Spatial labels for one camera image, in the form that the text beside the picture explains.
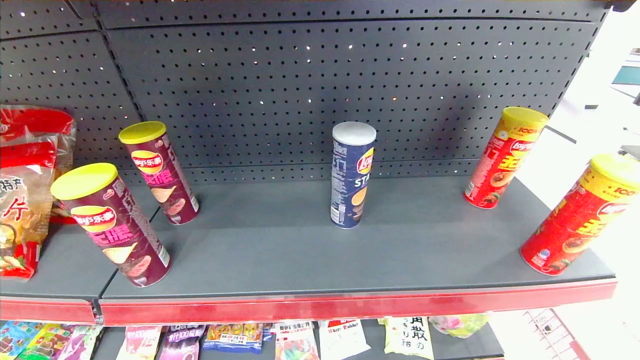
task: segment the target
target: potato chip can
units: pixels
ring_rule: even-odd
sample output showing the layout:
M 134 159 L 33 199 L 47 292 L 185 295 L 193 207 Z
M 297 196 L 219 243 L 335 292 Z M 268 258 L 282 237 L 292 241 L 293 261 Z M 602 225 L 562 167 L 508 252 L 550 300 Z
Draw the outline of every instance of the potato chip can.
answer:
M 333 127 L 330 216 L 337 227 L 351 229 L 360 223 L 375 139 L 376 130 L 362 122 Z
M 114 165 L 75 168 L 53 182 L 51 193 L 133 285 L 155 284 L 169 272 L 169 253 Z
M 640 192 L 640 162 L 599 154 L 520 248 L 535 270 L 560 275 Z
M 482 209 L 492 209 L 533 148 L 549 118 L 536 110 L 510 106 L 493 130 L 464 197 Z
M 118 138 L 129 150 L 169 222 L 181 225 L 192 221 L 200 205 L 187 184 L 166 126 L 160 121 L 139 122 L 122 130 Z

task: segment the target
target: blue chip can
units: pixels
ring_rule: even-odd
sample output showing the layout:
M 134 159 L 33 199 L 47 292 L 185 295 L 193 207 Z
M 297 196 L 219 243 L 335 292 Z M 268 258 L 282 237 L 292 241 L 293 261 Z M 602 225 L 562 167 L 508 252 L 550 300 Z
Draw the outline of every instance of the blue chip can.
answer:
M 333 127 L 331 220 L 342 229 L 360 223 L 371 176 L 376 130 L 347 121 Z

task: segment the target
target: red shelf edge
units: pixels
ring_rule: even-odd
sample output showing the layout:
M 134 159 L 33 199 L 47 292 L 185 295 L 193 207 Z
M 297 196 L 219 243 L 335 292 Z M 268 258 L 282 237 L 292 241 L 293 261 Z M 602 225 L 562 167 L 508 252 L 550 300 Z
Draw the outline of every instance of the red shelf edge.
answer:
M 95 324 L 91 302 L 0 296 L 0 319 L 34 322 Z
M 435 316 L 553 307 L 609 299 L 617 279 L 453 291 L 286 297 L 100 300 L 106 326 Z

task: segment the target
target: maroon chip can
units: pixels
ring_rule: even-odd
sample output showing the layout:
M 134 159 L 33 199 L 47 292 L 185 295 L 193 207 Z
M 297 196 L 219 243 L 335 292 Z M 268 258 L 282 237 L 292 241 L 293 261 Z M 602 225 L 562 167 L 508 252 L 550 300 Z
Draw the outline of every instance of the maroon chip can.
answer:
M 169 253 L 113 164 L 73 169 L 51 193 L 133 285 L 155 284 L 169 272 Z
M 166 126 L 160 121 L 139 122 L 122 130 L 118 138 L 129 150 L 169 222 L 181 225 L 192 221 L 200 205 L 186 182 Z

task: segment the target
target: candy package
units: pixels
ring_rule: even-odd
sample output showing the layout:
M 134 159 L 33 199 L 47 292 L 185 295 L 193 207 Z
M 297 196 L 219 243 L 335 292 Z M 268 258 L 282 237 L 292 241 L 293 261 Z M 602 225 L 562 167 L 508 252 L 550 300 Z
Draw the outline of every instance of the candy package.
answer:
M 273 337 L 273 323 L 266 322 L 262 324 L 262 340 L 269 341 Z
M 127 326 L 116 360 L 154 360 L 161 326 Z
M 49 232 L 56 146 L 51 142 L 0 148 L 0 275 L 27 280 Z
M 18 356 L 23 360 L 57 360 L 67 345 L 73 325 L 47 323 Z
M 198 360 L 204 325 L 172 325 L 164 337 L 160 360 Z
M 204 350 L 222 352 L 252 352 L 262 351 L 261 323 L 222 323 L 210 325 L 207 337 L 202 345 Z
M 320 321 L 320 354 L 323 360 L 343 360 L 369 350 L 360 320 Z
M 320 360 L 310 321 L 275 324 L 275 360 Z
M 42 326 L 38 322 L 6 322 L 0 329 L 0 360 L 14 360 Z
M 385 326 L 385 354 L 395 352 L 434 359 L 426 317 L 385 318 L 378 323 Z
M 54 179 L 73 168 L 73 150 L 76 144 L 76 122 L 67 113 L 57 109 L 27 105 L 0 105 L 1 146 L 56 141 Z M 74 224 L 60 202 L 54 200 L 51 221 Z
M 58 360 L 90 360 L 101 334 L 101 325 L 75 326 Z
M 489 321 L 489 314 L 430 316 L 429 322 L 443 334 L 466 339 L 482 329 Z

